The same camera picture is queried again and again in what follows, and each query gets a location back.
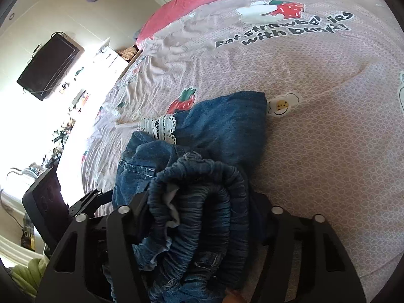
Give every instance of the green fabric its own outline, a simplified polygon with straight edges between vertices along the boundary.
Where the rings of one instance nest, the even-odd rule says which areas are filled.
[[[32,259],[28,262],[28,267],[16,265],[10,268],[10,275],[25,293],[35,298],[47,265],[46,257]]]

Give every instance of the silver screw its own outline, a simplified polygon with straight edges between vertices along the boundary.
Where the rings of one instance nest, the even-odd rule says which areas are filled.
[[[131,210],[131,208],[127,205],[121,206],[120,208],[118,208],[118,213],[119,214],[126,214]]]
[[[87,215],[86,214],[78,214],[77,216],[76,216],[76,221],[77,222],[83,222],[85,219],[87,219]]]
[[[322,216],[321,214],[316,214],[314,216],[314,219],[318,222],[318,223],[324,223],[326,221],[326,218],[324,216]]]
[[[282,207],[279,207],[279,206],[274,206],[274,207],[271,209],[271,212],[274,213],[274,214],[280,215],[280,214],[283,213],[283,208],[282,208]]]

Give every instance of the honeycomb pattern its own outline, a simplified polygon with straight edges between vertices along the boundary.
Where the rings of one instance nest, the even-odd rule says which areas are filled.
[[[302,100],[288,115],[268,117],[267,145],[251,182],[294,215],[325,215],[371,300],[404,251],[404,114],[397,96],[404,35],[383,0],[283,0],[304,3],[302,19],[318,15],[322,24],[347,10],[355,14],[344,22],[351,31],[215,48],[215,41],[251,28],[235,8],[253,1],[201,6],[155,35],[136,72],[132,67],[104,104],[88,142],[84,186],[111,189],[137,122],[163,115],[184,88],[197,88],[195,103],[242,90],[265,92],[268,100],[297,92]],[[257,266],[248,282],[259,272]]]

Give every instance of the red strawberry graphic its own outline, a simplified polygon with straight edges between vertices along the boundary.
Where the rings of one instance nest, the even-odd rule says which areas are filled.
[[[304,4],[298,2],[283,2],[273,0],[269,4],[277,5],[277,10],[270,12],[272,16],[282,14],[285,16],[284,19],[289,18],[300,18],[302,17],[302,12],[304,11]]]
[[[193,102],[195,101],[195,93],[196,89],[193,89],[192,87],[183,90],[181,93],[181,96],[173,101],[169,108],[167,109],[166,114],[173,114],[175,113],[176,110],[180,111],[187,111],[190,110]]]

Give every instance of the wall-mounted television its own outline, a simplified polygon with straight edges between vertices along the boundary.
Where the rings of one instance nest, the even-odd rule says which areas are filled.
[[[44,100],[78,52],[79,49],[61,35],[52,35],[32,58],[17,83],[39,100]]]

